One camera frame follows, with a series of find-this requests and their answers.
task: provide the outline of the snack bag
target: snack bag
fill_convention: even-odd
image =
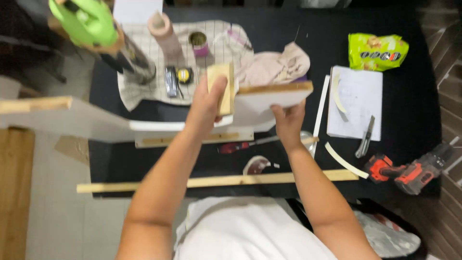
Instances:
[[[377,37],[372,34],[348,35],[350,68],[384,71],[396,68],[406,58],[409,44],[399,35]]]

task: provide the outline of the white t-shirt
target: white t-shirt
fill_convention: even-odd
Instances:
[[[193,202],[176,230],[174,260],[336,260],[330,250],[272,198]]]

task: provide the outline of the green power tool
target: green power tool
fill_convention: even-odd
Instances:
[[[50,10],[80,47],[100,54],[129,81],[147,84],[156,76],[156,66],[114,21],[102,0],[49,0]]]

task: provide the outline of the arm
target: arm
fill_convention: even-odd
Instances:
[[[194,93],[185,128],[144,177],[125,218],[116,259],[171,259],[172,222],[186,192],[202,140],[213,129],[227,84],[219,77],[210,93],[207,75]]]
[[[379,260],[347,201],[300,141],[305,101],[286,111],[271,109],[314,234],[339,260]]]

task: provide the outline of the person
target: person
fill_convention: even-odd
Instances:
[[[300,141],[305,101],[272,105],[311,233],[272,198],[206,198],[188,207],[172,252],[172,223],[204,140],[212,131],[227,79],[210,92],[203,76],[184,130],[179,132],[134,194],[117,260],[314,259],[377,260],[355,215]]]

